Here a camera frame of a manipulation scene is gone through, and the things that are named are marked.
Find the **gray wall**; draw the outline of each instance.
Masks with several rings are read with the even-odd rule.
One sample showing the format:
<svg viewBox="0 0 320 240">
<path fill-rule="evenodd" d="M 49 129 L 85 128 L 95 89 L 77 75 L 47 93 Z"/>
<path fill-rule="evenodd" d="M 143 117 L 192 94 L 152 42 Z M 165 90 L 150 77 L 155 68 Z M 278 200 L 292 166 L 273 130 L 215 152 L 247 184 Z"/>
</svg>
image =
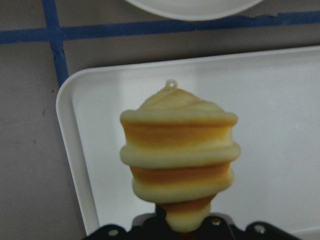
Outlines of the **gray wall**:
<svg viewBox="0 0 320 240">
<path fill-rule="evenodd" d="M 120 0 L 56 0 L 62 27 L 163 20 Z M 318 0 L 265 0 L 248 17 L 320 11 Z M 0 3 L 0 31 L 46 27 L 41 1 Z M 320 24 L 65 41 L 81 69 L 320 44 Z M 59 86 L 48 42 L 0 45 L 0 239 L 85 236 L 56 116 Z"/>
</svg>

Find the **swirl cone sculpture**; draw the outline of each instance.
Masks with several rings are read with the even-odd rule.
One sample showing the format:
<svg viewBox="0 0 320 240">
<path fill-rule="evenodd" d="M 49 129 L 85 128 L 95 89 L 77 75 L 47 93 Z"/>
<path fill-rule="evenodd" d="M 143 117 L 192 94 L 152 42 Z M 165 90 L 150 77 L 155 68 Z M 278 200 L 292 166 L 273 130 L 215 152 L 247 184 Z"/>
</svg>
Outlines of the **swirl cone sculpture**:
<svg viewBox="0 0 320 240">
<path fill-rule="evenodd" d="M 120 158 L 130 166 L 133 191 L 163 208 L 173 231 L 196 230 L 210 214 L 211 200 L 233 183 L 237 120 L 174 80 L 137 110 L 121 114 L 126 144 Z"/>
</svg>

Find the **white plastic tray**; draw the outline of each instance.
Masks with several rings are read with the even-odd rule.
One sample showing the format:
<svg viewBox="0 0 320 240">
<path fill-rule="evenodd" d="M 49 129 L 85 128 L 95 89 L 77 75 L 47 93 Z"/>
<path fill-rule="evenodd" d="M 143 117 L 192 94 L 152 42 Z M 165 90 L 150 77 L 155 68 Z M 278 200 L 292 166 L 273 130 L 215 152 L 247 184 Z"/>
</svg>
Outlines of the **white plastic tray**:
<svg viewBox="0 0 320 240">
<path fill-rule="evenodd" d="M 72 75 L 56 110 L 87 234 L 105 224 L 127 230 L 154 211 L 133 194 L 119 150 L 119 117 L 176 79 L 178 87 L 213 101 L 239 122 L 242 148 L 235 182 L 212 201 L 212 212 L 244 228 L 269 222 L 304 239 L 320 236 L 320 47 L 134 65 Z"/>
</svg>

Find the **small loop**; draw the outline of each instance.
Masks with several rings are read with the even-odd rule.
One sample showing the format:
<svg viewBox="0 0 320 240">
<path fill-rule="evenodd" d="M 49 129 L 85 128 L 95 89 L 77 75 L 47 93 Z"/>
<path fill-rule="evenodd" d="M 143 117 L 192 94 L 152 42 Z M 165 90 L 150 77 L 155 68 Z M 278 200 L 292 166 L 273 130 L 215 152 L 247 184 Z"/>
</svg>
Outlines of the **small loop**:
<svg viewBox="0 0 320 240">
<path fill-rule="evenodd" d="M 165 83 L 165 89 L 171 90 L 171 89 L 177 89 L 178 83 L 176 80 L 169 79 Z"/>
</svg>

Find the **orange stripe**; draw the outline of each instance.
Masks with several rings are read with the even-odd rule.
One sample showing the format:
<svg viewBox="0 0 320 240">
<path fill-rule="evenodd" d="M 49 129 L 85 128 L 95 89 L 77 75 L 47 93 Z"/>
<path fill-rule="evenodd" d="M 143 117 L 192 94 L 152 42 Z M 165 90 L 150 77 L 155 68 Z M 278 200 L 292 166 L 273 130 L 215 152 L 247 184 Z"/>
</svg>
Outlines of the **orange stripe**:
<svg viewBox="0 0 320 240">
<path fill-rule="evenodd" d="M 131 166 L 135 179 L 147 183 L 176 183 L 221 178 L 228 172 L 230 163 L 204 167 L 184 167 L 171 169 L 146 169 Z"/>
<path fill-rule="evenodd" d="M 231 142 L 231 126 L 128 125 L 123 123 L 126 141 L 143 148 L 194 147 L 202 143 Z"/>
</svg>

